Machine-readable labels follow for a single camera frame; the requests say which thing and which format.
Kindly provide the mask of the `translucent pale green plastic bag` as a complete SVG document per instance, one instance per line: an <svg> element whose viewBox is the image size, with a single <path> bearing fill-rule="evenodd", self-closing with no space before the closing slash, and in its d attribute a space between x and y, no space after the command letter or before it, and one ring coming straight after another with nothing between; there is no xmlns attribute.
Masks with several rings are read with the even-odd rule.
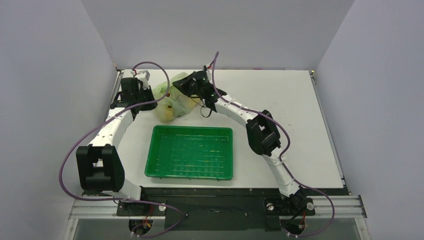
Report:
<svg viewBox="0 0 424 240"><path fill-rule="evenodd" d="M181 80L187 77L186 72L181 72L170 79L169 91L165 98L157 103L157 107L153 110L154 116L162 123L173 121L174 119L190 113L195 107L196 103L191 98L182 94L173 86L174 81ZM167 104L172 104L174 112L167 111Z"/></svg>

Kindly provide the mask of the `fake avocado half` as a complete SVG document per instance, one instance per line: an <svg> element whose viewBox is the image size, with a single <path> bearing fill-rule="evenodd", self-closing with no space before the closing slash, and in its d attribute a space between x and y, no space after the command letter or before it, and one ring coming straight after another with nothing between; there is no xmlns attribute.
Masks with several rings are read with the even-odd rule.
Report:
<svg viewBox="0 0 424 240"><path fill-rule="evenodd" d="M166 105L166 110L169 112L174 112L175 109L174 109L174 106L169 103Z"/></svg>

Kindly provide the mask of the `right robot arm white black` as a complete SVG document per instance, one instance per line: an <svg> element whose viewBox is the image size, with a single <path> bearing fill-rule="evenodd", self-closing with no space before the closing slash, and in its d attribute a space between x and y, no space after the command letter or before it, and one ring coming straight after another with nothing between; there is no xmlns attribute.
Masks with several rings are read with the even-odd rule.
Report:
<svg viewBox="0 0 424 240"><path fill-rule="evenodd" d="M284 214L293 218L301 214L315 214L312 199L295 182L283 162L281 153L288 148L282 147L281 134L269 111L252 110L235 101L216 87L208 70L194 71L172 85L183 95L200 99L211 111L226 115L245 127L249 147L263 157L277 183Z"/></svg>

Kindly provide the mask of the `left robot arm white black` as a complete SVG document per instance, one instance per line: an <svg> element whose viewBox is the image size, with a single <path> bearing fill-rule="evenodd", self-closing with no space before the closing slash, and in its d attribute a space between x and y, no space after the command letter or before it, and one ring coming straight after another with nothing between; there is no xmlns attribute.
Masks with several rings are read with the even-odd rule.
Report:
<svg viewBox="0 0 424 240"><path fill-rule="evenodd" d="M76 150L82 189L119 198L119 208L128 215L148 214L152 207L145 190L126 179L117 149L136 115L157 107L154 100L148 76L122 78L120 91L108 111L109 122L87 146Z"/></svg>

